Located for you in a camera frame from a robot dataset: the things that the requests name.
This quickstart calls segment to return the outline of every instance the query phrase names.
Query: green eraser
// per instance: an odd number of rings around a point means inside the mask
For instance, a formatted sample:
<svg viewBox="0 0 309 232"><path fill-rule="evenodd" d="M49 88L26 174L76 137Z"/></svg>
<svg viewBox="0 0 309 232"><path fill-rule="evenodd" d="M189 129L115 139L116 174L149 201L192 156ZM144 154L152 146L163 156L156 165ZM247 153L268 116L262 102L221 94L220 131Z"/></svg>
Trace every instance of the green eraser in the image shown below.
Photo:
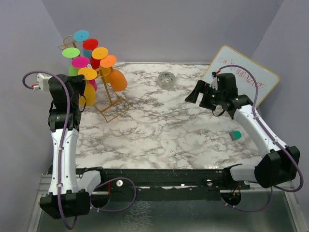
<svg viewBox="0 0 309 232"><path fill-rule="evenodd" d="M232 140L237 140L241 138L241 133L238 130L232 131L229 133Z"/></svg>

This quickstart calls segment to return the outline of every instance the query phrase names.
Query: whiteboard yellow frame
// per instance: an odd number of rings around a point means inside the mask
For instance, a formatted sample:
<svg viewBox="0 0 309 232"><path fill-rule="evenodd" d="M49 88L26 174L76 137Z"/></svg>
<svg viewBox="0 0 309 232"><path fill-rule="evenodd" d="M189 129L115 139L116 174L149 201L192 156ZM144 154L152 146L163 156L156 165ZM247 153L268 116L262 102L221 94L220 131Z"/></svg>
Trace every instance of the whiteboard yellow frame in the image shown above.
<svg viewBox="0 0 309 232"><path fill-rule="evenodd" d="M208 72L208 70L209 70L209 68L211 67L212 63L217 59L217 56L219 55L219 53L221 52L221 50L222 50L224 47L228 47L229 49L233 50L234 52L237 52L237 53L240 54L241 56L245 57L246 59L250 60L251 62L257 64L257 65L260 66L261 68L263 68L263 69L269 71L270 73L272 73L272 74L274 74L275 76L278 77L278 81L277 81L276 84L273 86L273 88L271 88L271 90L270 90L270 91L263 97L263 99L257 104L257 106L259 106L260 103L261 103L262 101L264 101L264 99L268 96L268 94L269 94L269 93L274 89L274 87L276 87L276 85L279 83L279 81L280 81L280 76L279 76L278 74L274 73L272 70L269 70L268 68L266 68L266 67L264 67L263 65L257 63L256 61L250 59L249 57L245 56L244 54L240 53L239 51L236 51L235 49L231 48L231 47L228 46L228 45L223 45L223 46L220 48L219 52L216 54L216 56L215 56L215 58L212 60L211 64L210 64L209 67L206 69L205 73L202 75L202 79L203 79L203 77L206 75L206 73Z"/></svg>

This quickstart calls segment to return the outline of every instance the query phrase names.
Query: marble tabletop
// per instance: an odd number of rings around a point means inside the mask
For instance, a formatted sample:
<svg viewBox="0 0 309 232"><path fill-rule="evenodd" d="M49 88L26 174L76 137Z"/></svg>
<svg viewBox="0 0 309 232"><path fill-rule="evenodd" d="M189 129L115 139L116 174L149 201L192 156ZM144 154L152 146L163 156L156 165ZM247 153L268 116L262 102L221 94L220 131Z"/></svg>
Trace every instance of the marble tabletop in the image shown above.
<svg viewBox="0 0 309 232"><path fill-rule="evenodd" d="M115 68L128 81L120 95L128 100L130 109L106 123L95 107L86 108L80 124L76 166L215 169L236 163L257 164L261 158L256 146L227 113L215 117L198 103L184 102L207 67L117 63ZM163 90L157 84L163 71L176 76L172 90ZM97 102L107 105L108 97L99 78L97 84ZM109 114L119 109L121 104L112 107ZM231 131L240 131L242 137L232 141Z"/></svg>

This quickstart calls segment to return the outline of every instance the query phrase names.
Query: screw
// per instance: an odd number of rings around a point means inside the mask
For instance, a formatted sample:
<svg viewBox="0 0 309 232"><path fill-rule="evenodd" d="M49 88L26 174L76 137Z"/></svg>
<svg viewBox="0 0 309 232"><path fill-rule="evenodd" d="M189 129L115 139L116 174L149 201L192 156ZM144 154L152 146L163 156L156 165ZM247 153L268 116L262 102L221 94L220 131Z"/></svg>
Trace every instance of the screw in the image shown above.
<svg viewBox="0 0 309 232"><path fill-rule="evenodd" d="M206 180L206 184L208 185L208 186L212 186L212 180Z"/></svg>

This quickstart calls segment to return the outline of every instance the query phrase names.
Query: gray wall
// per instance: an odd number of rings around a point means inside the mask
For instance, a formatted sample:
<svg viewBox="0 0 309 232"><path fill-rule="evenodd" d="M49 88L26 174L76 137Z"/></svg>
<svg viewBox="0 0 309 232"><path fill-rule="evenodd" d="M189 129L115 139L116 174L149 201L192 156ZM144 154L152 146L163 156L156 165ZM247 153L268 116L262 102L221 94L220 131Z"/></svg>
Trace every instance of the gray wall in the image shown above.
<svg viewBox="0 0 309 232"><path fill-rule="evenodd" d="M23 232L52 146L49 94L24 88L21 79L35 69L67 68L57 49L61 37L40 0L1 0L0 31L0 231Z"/></svg>
<svg viewBox="0 0 309 232"><path fill-rule="evenodd" d="M119 61L208 62L225 44L252 56L282 0L42 0L61 36L85 29Z"/></svg>
<svg viewBox="0 0 309 232"><path fill-rule="evenodd" d="M269 126L288 144L301 151L300 168L304 188L296 194L309 224L309 148L308 148L308 24L309 1L285 0L253 59L277 72L281 82L261 104Z"/></svg>

